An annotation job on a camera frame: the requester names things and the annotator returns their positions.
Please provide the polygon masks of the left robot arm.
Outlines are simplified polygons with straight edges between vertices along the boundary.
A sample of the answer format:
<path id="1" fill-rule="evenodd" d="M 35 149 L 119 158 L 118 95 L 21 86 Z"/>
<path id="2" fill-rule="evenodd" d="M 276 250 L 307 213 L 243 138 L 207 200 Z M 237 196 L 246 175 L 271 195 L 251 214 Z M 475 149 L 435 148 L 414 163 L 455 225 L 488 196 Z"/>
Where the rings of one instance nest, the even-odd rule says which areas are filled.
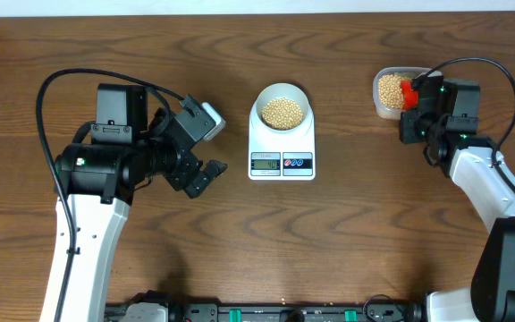
<path id="1" fill-rule="evenodd" d="M 98 86 L 95 120 L 51 162 L 60 196 L 41 320 L 103 319 L 116 244 L 136 191 L 161 175 L 195 199 L 226 170 L 191 151 L 223 129 L 222 116 L 192 96 L 180 104 L 176 114 L 152 87 Z"/>

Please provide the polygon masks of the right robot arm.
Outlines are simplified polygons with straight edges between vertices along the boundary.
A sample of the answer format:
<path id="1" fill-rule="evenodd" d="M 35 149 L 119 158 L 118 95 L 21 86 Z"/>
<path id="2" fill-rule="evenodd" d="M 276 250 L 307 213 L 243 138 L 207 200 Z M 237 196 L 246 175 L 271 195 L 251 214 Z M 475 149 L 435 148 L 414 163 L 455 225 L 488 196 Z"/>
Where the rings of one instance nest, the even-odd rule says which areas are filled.
<path id="1" fill-rule="evenodd" d="M 425 321 L 515 321 L 515 176 L 493 140 L 477 133 L 480 88 L 422 73 L 403 86 L 400 139 L 424 143 L 426 161 L 468 197 L 489 232 L 470 286 L 431 292 Z"/>

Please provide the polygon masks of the red plastic scoop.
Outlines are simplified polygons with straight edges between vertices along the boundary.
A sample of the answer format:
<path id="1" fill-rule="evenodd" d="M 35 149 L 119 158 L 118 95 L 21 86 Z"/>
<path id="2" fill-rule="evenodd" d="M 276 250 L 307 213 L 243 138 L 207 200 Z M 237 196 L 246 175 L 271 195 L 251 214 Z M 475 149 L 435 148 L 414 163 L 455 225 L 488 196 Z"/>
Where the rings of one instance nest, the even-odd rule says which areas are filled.
<path id="1" fill-rule="evenodd" d="M 418 92 L 412 88 L 410 80 L 401 81 L 403 95 L 403 110 L 409 110 L 418 105 Z"/>

